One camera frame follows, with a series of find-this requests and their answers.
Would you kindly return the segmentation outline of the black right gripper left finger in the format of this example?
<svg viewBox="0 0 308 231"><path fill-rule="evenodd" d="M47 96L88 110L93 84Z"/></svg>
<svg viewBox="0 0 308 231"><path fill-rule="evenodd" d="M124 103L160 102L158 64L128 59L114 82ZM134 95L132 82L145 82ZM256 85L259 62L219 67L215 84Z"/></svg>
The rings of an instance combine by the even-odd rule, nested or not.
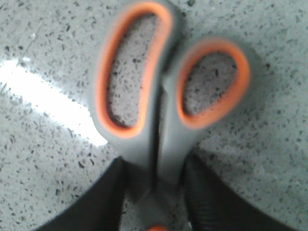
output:
<svg viewBox="0 0 308 231"><path fill-rule="evenodd" d="M118 157L72 206L38 231L117 231L126 190L125 161Z"/></svg>

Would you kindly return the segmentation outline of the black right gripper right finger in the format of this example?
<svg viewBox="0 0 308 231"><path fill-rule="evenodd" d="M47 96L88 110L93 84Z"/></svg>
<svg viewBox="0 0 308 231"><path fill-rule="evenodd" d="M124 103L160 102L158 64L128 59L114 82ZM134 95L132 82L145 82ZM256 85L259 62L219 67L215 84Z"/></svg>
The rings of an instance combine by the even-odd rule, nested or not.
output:
<svg viewBox="0 0 308 231"><path fill-rule="evenodd" d="M188 219L194 231L290 231L229 188L195 154L182 172Z"/></svg>

